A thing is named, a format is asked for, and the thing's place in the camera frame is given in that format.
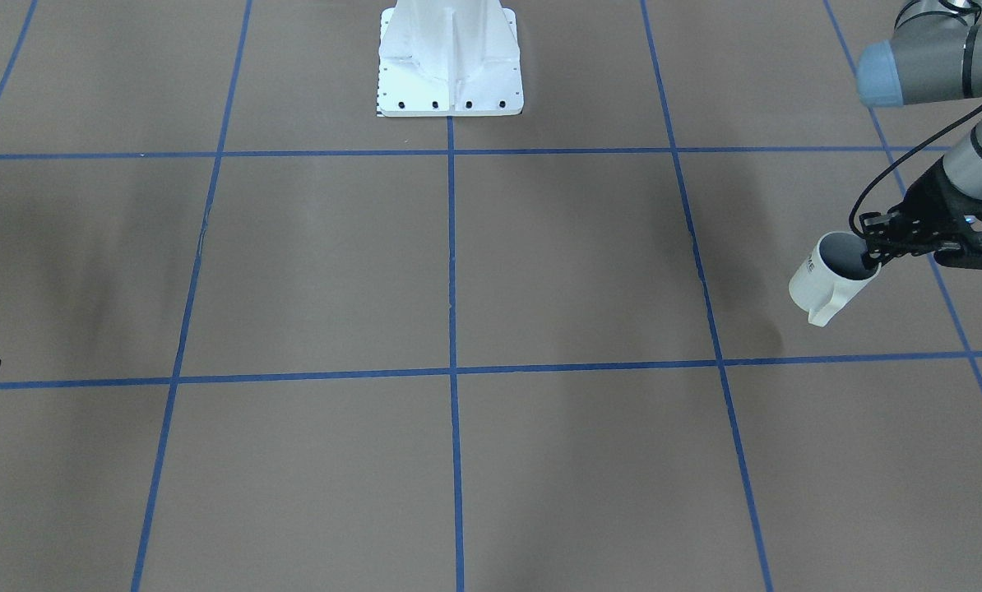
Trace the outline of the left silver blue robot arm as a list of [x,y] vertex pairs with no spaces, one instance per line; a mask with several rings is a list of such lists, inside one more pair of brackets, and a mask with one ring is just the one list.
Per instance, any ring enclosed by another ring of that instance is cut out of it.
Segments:
[[890,39],[868,46],[856,68],[860,101],[897,108],[980,99],[975,126],[910,184],[886,212],[850,212],[862,265],[926,254],[941,266],[982,270],[982,1],[908,1]]

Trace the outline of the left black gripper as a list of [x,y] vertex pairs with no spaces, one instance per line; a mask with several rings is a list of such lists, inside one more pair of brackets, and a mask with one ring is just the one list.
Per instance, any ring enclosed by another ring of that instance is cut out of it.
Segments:
[[938,159],[908,188],[900,205],[859,215],[864,264],[883,267],[902,257],[958,252],[962,235],[957,230],[965,215],[982,216],[982,191],[963,192],[948,176],[943,158]]

